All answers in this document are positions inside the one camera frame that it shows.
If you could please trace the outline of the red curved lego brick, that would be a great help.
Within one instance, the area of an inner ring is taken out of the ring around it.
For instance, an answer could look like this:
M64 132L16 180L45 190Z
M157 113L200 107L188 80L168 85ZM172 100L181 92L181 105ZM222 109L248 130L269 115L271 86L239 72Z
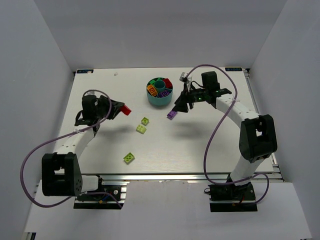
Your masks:
M132 112L132 110L129 107L127 107L126 105L123 105L121 107L120 111L126 116L129 116L130 113Z

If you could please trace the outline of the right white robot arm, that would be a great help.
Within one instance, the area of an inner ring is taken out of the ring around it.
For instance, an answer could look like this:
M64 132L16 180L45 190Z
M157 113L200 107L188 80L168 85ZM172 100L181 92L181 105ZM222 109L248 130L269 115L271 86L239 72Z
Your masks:
M202 86L195 88L191 78L182 73L183 90L174 103L173 111L187 113L195 103L206 102L230 118L240 129L239 160L227 177L225 185L236 187L248 184L258 166L278 149L273 118L260 115L237 101L236 95L221 88L216 72L202 73Z

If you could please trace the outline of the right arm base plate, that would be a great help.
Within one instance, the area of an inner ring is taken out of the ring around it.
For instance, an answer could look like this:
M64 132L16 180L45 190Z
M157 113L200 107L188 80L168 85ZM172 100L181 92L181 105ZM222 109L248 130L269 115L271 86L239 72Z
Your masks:
M257 212L256 195L251 183L246 185L208 186L211 213Z

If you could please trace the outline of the purple butterfly curved lego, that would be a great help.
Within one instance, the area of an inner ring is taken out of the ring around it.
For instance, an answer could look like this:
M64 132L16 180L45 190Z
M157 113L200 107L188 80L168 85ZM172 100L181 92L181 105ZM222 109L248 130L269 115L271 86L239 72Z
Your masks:
M169 92L168 90L164 90L164 91L160 92L160 93L157 95L157 97L158 97L158 98L165 98L165 97L167 97L168 95L170 95L170 92Z

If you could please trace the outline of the red flower printed lego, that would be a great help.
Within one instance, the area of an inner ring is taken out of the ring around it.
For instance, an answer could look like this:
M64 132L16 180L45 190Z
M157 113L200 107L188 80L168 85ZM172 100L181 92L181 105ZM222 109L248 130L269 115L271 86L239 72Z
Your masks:
M173 89L173 84L168 78L164 78L163 82L165 83L165 88L166 89Z

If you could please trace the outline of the yellow butterfly curved lego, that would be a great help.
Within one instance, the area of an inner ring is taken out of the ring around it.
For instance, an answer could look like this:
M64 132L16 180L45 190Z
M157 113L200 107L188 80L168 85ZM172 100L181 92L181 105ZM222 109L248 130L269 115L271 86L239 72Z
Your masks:
M156 97L158 95L157 89L152 84L149 84L146 87L146 90L152 97Z

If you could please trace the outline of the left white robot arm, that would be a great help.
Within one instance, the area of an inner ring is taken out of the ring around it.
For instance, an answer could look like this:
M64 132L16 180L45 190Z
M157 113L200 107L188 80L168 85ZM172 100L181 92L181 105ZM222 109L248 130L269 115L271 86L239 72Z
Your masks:
M75 117L75 134L55 152L41 160L42 192L45 196L76 197L99 189L99 177L82 175L79 159L100 128L100 121L113 120L127 109L125 103L101 95L82 97L82 110Z

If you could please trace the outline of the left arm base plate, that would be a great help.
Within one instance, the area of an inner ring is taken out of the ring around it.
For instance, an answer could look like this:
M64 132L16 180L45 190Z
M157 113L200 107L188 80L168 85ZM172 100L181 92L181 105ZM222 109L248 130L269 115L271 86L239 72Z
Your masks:
M127 182L102 180L97 190L75 198L73 208L78 210L120 210L126 199Z

